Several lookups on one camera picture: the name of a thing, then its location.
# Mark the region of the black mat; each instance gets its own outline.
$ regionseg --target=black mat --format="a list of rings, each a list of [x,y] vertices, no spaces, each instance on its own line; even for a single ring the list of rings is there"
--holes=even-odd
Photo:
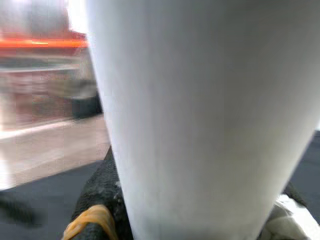
[[[60,240],[81,190],[100,164],[96,162],[8,190],[26,199],[33,208],[46,212],[46,223],[39,228],[25,228],[7,223],[0,215],[0,239]]]
[[[1,239],[61,239],[85,182],[99,165],[97,162],[8,190],[25,198],[34,208],[45,211],[47,222],[40,228],[24,228],[5,222],[0,215]],[[320,132],[315,133],[291,181],[320,223]]]

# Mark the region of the tiled floor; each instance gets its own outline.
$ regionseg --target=tiled floor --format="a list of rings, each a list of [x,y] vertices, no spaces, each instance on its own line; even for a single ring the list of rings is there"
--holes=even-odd
[[[102,160],[109,146],[102,115],[0,132],[0,189]]]

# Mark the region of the blurry background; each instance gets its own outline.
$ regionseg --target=blurry background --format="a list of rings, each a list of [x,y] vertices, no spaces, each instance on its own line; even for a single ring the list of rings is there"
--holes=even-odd
[[[103,159],[82,0],[0,1],[0,189]]]

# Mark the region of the orange light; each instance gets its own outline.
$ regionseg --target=orange light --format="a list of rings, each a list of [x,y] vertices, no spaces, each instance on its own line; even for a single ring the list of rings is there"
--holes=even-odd
[[[85,40],[74,39],[3,39],[0,48],[86,48]]]

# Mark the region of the white cloth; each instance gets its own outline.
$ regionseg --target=white cloth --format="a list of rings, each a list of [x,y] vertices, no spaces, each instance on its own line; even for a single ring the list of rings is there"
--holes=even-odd
[[[304,206],[282,194],[258,240],[320,240],[320,227]]]

